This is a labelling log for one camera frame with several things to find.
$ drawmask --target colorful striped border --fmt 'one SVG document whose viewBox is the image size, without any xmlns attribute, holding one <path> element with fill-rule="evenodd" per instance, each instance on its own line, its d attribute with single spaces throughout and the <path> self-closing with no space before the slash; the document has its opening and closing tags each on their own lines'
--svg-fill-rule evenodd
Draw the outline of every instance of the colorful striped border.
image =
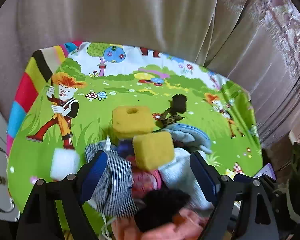
<svg viewBox="0 0 300 240">
<path fill-rule="evenodd" d="M 68 54 L 77 49 L 81 43 L 81 41 L 68 42 L 51 48 L 39 49 L 32 54 L 12 103 L 7 129 L 8 156 L 13 140 L 38 94 Z"/>
</svg>

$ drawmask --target black cloth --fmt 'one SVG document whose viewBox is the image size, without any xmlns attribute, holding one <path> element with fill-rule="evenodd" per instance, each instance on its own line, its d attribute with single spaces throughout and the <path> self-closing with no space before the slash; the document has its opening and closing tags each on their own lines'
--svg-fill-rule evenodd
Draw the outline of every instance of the black cloth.
<svg viewBox="0 0 300 240">
<path fill-rule="evenodd" d="M 134 220 L 141 232 L 172 222 L 172 217 L 190 200 L 187 193 L 179 189 L 150 191 L 143 199 L 146 207 L 139 210 Z"/>
</svg>

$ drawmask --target cartoon boy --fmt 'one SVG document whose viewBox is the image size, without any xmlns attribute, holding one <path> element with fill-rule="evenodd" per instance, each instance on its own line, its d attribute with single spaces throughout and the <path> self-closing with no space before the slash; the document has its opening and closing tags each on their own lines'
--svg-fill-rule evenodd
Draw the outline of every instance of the cartoon boy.
<svg viewBox="0 0 300 240">
<path fill-rule="evenodd" d="M 205 93 L 204 94 L 204 100 L 212 106 L 213 110 L 216 112 L 222 114 L 224 118 L 227 119 L 229 127 L 230 127 L 230 132 L 231 132 L 231 138 L 236 137 L 234 134 L 231 125 L 235 125 L 237 127 L 237 131 L 240 133 L 241 136 L 244 136 L 244 134 L 240 131 L 239 127 L 236 125 L 236 123 L 233 120 L 233 117 L 231 114 L 226 110 L 223 109 L 223 105 L 220 101 L 220 98 L 217 95 L 212 95 L 211 93 Z"/>
<path fill-rule="evenodd" d="M 60 127 L 63 147 L 65 149 L 74 149 L 71 141 L 73 133 L 71 132 L 71 119 L 75 118 L 79 110 L 79 102 L 75 100 L 74 93 L 78 88 L 84 88 L 86 82 L 78 82 L 74 77 L 67 73 L 59 72 L 52 75 L 51 86 L 47 91 L 47 98 L 52 102 L 51 109 L 54 113 L 51 120 L 44 124 L 35 135 L 26 137 L 29 141 L 42 143 L 43 136 L 47 130 L 55 124 Z M 59 98 L 54 97 L 55 89 L 53 83 L 59 87 Z"/>
</svg>

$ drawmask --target white sponge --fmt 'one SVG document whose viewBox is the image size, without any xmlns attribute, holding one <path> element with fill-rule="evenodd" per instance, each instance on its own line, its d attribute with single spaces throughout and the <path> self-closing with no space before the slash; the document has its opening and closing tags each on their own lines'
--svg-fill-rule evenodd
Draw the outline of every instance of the white sponge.
<svg viewBox="0 0 300 240">
<path fill-rule="evenodd" d="M 71 173 L 79 170 L 80 156 L 75 150 L 55 149 L 52 159 L 50 177 L 54 180 L 63 180 Z"/>
</svg>

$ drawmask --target pink cloth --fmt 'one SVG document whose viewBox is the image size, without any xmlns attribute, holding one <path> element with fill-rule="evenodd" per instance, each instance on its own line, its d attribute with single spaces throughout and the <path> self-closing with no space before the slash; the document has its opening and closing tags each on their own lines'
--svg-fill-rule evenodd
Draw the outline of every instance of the pink cloth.
<svg viewBox="0 0 300 240">
<path fill-rule="evenodd" d="M 112 232 L 117 240 L 197 240 L 209 218 L 201 218 L 197 213 L 182 208 L 168 223 L 145 233 L 140 232 L 134 218 L 118 218 Z"/>
<path fill-rule="evenodd" d="M 132 197 L 143 198 L 149 191 L 161 188 L 161 177 L 157 170 L 143 171 L 137 167 L 135 157 L 128 156 L 132 165 Z"/>
</svg>

